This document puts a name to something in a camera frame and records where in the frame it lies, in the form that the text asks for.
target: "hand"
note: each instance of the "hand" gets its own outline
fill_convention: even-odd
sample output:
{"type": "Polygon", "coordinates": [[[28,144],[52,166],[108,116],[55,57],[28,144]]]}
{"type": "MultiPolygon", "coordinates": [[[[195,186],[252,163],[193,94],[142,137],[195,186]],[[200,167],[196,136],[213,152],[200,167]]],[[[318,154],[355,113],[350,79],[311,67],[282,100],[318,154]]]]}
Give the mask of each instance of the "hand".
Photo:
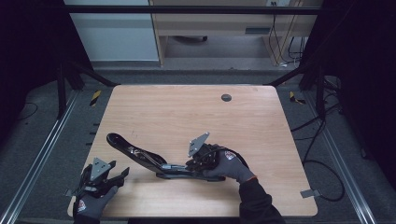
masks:
{"type": "Polygon", "coordinates": [[[113,198],[118,189],[117,186],[114,186],[101,198],[94,198],[88,194],[84,195],[79,200],[77,215],[100,219],[106,204],[113,198]]]}
{"type": "Polygon", "coordinates": [[[204,170],[204,176],[223,175],[242,184],[256,177],[231,151],[219,151],[219,165],[214,170],[204,170]]]}

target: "black tool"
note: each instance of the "black tool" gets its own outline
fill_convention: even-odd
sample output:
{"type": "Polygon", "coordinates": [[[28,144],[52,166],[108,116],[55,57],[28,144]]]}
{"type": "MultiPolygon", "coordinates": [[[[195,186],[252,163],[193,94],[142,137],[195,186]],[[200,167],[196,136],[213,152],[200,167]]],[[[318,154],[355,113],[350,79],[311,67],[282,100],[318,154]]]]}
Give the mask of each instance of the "black tool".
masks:
{"type": "Polygon", "coordinates": [[[133,161],[156,173],[156,176],[159,178],[192,178],[207,181],[223,181],[225,180],[224,176],[204,176],[202,173],[203,170],[216,168],[219,162],[218,152],[212,152],[217,147],[205,144],[208,136],[209,133],[205,133],[190,141],[188,155],[189,157],[193,157],[193,159],[186,162],[186,165],[169,164],[160,155],[133,146],[117,133],[109,133],[106,140],[112,147],[133,161]]]}

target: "floor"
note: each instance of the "floor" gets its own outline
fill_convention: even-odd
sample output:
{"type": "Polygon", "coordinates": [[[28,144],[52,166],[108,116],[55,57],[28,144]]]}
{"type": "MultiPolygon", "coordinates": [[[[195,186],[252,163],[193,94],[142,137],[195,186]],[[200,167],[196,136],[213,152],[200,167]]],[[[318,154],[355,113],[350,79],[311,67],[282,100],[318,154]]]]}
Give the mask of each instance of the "floor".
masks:
{"type": "MultiPolygon", "coordinates": [[[[296,38],[290,52],[301,47],[296,38]]],[[[172,37],[169,40],[163,66],[137,63],[134,69],[97,67],[97,72],[112,81],[126,84],[250,84],[269,83],[287,74],[295,66],[300,53],[284,55],[287,66],[274,66],[260,37],[209,36],[172,37]]],[[[0,151],[0,211],[2,223],[72,223],[65,213],[69,198],[62,196],[64,189],[73,188],[90,150],[106,101],[108,88],[84,76],[83,91],[67,95],[75,104],[70,108],[65,123],[56,120],[56,83],[30,92],[21,120],[16,122],[9,140],[0,151]],[[95,107],[88,106],[95,91],[101,97],[95,107]],[[53,127],[60,131],[55,133],[53,127]],[[55,142],[49,142],[53,135],[55,142]]],[[[290,127],[297,127],[316,116],[314,91],[300,91],[297,76],[277,87],[290,127]],[[300,104],[290,100],[293,91],[300,104]]],[[[328,105],[337,99],[328,92],[328,105]]],[[[316,201],[319,213],[315,217],[288,217],[288,223],[396,223],[396,193],[374,161],[364,160],[359,143],[342,116],[339,107],[329,112],[325,129],[321,131],[310,152],[310,159],[325,162],[345,183],[346,195],[340,202],[329,202],[322,197],[316,201]]],[[[296,146],[303,158],[310,140],[318,130],[318,123],[293,132],[296,146]]],[[[332,172],[317,163],[305,167],[313,189],[329,198],[342,192],[332,172]]],[[[104,218],[103,223],[126,223],[125,219],[104,218]]]]}

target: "wooden table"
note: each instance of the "wooden table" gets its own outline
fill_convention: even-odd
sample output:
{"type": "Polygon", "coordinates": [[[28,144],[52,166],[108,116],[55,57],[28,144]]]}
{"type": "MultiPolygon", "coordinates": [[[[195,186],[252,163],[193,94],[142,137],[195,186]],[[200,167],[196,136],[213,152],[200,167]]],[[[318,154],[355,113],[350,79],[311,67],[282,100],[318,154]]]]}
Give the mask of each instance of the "wooden table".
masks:
{"type": "Polygon", "coordinates": [[[274,87],[147,85],[114,88],[86,161],[117,161],[109,177],[131,168],[104,216],[238,217],[235,180],[160,179],[106,141],[108,133],[119,133],[168,163],[184,164],[190,140],[206,132],[206,143],[228,147],[245,158],[283,216],[317,213],[315,200],[300,194],[309,185],[274,87]],[[232,100],[224,102],[223,94],[232,100]]]}

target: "aluminum rail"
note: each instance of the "aluminum rail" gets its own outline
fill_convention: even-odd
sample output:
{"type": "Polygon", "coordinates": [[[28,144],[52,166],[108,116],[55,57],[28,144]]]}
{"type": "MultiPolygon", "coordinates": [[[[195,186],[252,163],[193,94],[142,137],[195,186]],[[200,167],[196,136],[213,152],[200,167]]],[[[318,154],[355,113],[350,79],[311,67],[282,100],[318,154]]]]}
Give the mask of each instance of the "aluminum rail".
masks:
{"type": "Polygon", "coordinates": [[[68,13],[158,13],[158,14],[276,14],[321,15],[341,13],[326,7],[228,7],[228,6],[43,6],[41,9],[68,13]]]}
{"type": "Polygon", "coordinates": [[[44,165],[46,164],[46,161],[50,156],[50,153],[54,148],[62,129],[64,128],[64,125],[70,117],[70,114],[76,104],[78,95],[79,91],[72,91],[72,95],[69,98],[69,104],[64,115],[60,119],[57,119],[55,124],[53,125],[46,142],[40,149],[28,174],[24,178],[20,188],[12,199],[12,202],[9,204],[3,215],[0,217],[1,224],[13,224],[17,220],[18,215],[20,214],[27,198],[29,197],[30,192],[33,190],[35,182],[40,176],[40,173],[44,165]]]}
{"type": "MultiPolygon", "coordinates": [[[[315,109],[315,100],[313,96],[304,92],[304,98],[307,100],[307,103],[309,104],[309,107],[311,108],[314,116],[317,116],[318,113],[315,109]]],[[[356,182],[353,174],[347,167],[347,163],[343,159],[343,156],[338,149],[338,146],[335,144],[330,131],[326,127],[323,130],[323,137],[323,141],[328,146],[330,156],[332,157],[332,162],[334,163],[338,174],[341,176],[342,181],[346,186],[346,193],[349,196],[353,207],[355,208],[356,215],[358,215],[358,218],[362,224],[375,224],[376,220],[370,209],[370,206],[364,199],[363,193],[361,192],[358,183],[356,182]]]]}

